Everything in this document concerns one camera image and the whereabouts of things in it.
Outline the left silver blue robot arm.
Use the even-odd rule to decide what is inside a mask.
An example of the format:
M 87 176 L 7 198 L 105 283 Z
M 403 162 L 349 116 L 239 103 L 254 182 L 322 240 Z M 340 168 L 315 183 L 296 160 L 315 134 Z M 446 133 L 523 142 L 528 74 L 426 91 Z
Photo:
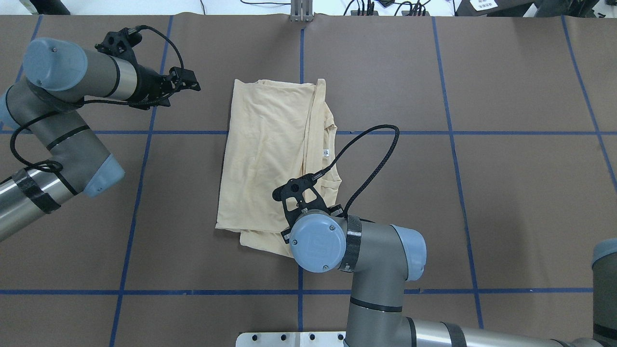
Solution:
M 1 120 L 22 168 L 1 183 L 1 239 L 6 240 L 73 196 L 95 197 L 125 176 L 114 155 L 79 114 L 92 104 L 149 110 L 168 107 L 181 90 L 201 89 L 183 61 L 166 75 L 138 63 L 133 48 L 145 26 L 109 32 L 84 49 L 36 38 L 23 59 L 24 79 L 1 97 Z

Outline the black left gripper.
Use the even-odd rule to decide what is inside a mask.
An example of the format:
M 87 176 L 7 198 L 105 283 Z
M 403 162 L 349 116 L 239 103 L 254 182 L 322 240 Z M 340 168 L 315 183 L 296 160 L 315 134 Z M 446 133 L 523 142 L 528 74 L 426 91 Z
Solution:
M 168 98 L 173 92 L 202 90 L 194 71 L 190 69 L 170 68 L 169 75 L 164 76 L 151 68 L 138 65 L 136 72 L 136 90 L 130 97 L 130 106 L 133 108 L 149 110 L 156 106 L 170 107 Z

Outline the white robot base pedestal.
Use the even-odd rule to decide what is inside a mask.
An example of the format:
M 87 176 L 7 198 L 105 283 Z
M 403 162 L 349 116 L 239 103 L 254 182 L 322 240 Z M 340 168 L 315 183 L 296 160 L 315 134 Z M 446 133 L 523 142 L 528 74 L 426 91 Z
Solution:
M 236 347 L 345 347 L 345 331 L 247 332 L 236 338 Z

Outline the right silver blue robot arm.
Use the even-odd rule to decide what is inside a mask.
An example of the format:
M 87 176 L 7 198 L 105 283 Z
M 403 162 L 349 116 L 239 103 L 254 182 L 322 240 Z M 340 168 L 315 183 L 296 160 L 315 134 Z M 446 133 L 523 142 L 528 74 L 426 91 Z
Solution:
M 614 347 L 616 345 L 616 240 L 593 249 L 593 336 L 542 340 L 447 321 L 403 315 L 405 282 L 419 279 L 427 250 L 416 230 L 311 211 L 282 232 L 295 261 L 313 273 L 353 274 L 346 347 Z

